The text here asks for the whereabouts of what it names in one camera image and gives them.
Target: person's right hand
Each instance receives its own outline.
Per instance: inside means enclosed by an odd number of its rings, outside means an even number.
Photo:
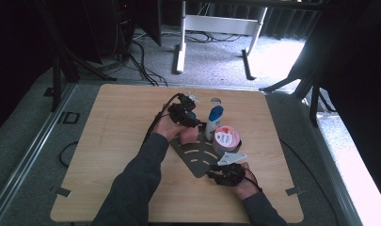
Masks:
[[[251,173],[251,171],[249,171],[248,163],[242,163],[241,166],[244,169],[246,169],[246,178],[257,183],[256,178]],[[231,186],[230,188],[238,196],[240,200],[245,200],[246,198],[255,195],[259,192],[258,188],[246,179],[243,179],[243,181],[240,182],[240,184],[238,184],[237,186]]]

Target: person's left hand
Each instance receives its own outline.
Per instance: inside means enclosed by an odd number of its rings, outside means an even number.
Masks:
[[[167,139],[167,141],[170,141],[187,127],[179,123],[173,122],[168,115],[169,113],[167,112],[167,109],[163,112],[163,117],[155,124],[152,132],[160,134],[164,136]]]

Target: wooden table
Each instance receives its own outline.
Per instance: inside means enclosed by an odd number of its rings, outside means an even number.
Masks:
[[[265,97],[258,91],[103,85],[57,196],[54,221],[92,221],[115,177],[137,154],[154,116],[174,94],[188,91],[201,100],[194,110],[206,121],[210,100],[225,108],[222,124],[238,130],[239,153],[258,178],[266,196],[288,222],[303,213]],[[162,181],[150,202],[150,222],[248,222],[242,203],[225,186],[207,176],[196,178],[169,147],[162,164]]]

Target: dark fabric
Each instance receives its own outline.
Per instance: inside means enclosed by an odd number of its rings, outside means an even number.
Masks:
[[[149,201],[161,181],[168,141],[151,134],[137,156],[117,176],[92,225],[147,225]],[[244,201],[252,225],[286,225],[263,193]]]

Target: person's arm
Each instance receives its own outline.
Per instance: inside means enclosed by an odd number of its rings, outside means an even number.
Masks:
[[[249,171],[248,163],[243,163],[242,167],[246,169],[246,177],[257,183],[256,178]],[[239,185],[234,186],[232,190],[243,201],[251,225],[287,225],[287,222],[278,214],[278,211],[272,206],[263,192],[259,191],[248,180],[244,179]]]
[[[185,127],[161,118],[137,156],[118,175],[92,225],[147,225],[169,141]]]

